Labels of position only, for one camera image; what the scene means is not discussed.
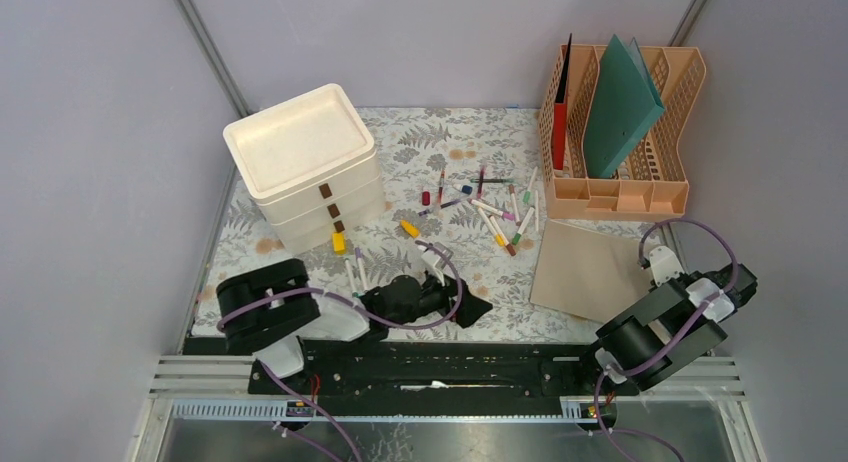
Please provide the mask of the yellow ink bottle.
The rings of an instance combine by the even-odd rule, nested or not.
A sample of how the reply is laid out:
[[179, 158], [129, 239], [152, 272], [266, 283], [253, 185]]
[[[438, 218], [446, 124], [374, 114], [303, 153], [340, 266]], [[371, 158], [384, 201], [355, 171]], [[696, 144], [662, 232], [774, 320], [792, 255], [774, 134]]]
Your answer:
[[407, 233], [410, 237], [418, 238], [420, 236], [420, 230], [416, 228], [412, 223], [406, 220], [401, 220], [400, 226], [404, 230], [404, 232]]

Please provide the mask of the beige file folder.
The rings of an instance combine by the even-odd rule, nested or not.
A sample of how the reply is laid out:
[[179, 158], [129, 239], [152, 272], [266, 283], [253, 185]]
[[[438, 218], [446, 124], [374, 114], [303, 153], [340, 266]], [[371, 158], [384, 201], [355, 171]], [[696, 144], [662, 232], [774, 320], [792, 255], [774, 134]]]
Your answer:
[[530, 302], [603, 324], [646, 295], [652, 281], [636, 239], [549, 221]]

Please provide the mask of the cream drawer unit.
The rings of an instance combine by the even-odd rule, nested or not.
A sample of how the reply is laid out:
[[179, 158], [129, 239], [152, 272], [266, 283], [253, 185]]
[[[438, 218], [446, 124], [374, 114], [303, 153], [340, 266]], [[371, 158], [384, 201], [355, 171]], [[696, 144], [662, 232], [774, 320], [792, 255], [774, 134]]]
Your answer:
[[252, 200], [293, 254], [386, 210], [375, 140], [338, 84], [232, 122], [223, 138]]

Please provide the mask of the red file folder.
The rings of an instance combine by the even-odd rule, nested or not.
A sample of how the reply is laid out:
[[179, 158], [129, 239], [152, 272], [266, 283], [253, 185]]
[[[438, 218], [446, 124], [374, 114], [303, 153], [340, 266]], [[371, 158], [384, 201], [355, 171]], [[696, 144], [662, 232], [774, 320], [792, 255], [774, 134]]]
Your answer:
[[567, 130], [567, 89], [572, 35], [562, 46], [562, 67], [559, 71], [557, 90], [554, 98], [553, 127], [551, 135], [551, 159], [555, 172], [564, 170], [566, 130]]

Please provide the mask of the teal file folder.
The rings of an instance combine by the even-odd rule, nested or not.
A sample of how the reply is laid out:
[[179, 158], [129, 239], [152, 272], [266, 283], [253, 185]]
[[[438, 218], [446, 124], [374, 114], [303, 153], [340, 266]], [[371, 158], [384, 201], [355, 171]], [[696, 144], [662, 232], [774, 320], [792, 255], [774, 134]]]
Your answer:
[[664, 112], [637, 41], [625, 44], [612, 36], [599, 63], [583, 139], [587, 175], [612, 177]]

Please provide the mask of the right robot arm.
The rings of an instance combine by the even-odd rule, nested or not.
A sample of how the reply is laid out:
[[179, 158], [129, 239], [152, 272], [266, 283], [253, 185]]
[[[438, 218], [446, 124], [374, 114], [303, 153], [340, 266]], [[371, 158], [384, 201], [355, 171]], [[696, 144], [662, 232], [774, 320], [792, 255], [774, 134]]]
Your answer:
[[756, 294], [745, 265], [683, 273], [659, 285], [596, 331], [573, 368], [575, 384], [597, 394], [630, 384], [646, 391], [722, 344], [721, 323]]

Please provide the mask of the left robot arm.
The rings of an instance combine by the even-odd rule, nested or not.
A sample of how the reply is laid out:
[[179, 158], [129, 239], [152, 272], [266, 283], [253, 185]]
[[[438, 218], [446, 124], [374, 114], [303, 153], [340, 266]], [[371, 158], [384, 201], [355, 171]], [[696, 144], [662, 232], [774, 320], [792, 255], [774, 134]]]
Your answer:
[[227, 353], [258, 358], [288, 393], [309, 383], [306, 340], [381, 341], [390, 329], [429, 315], [468, 328], [493, 308], [445, 272], [426, 273], [423, 281], [401, 275], [362, 295], [333, 298], [310, 286], [300, 259], [231, 277], [217, 286], [216, 296]]

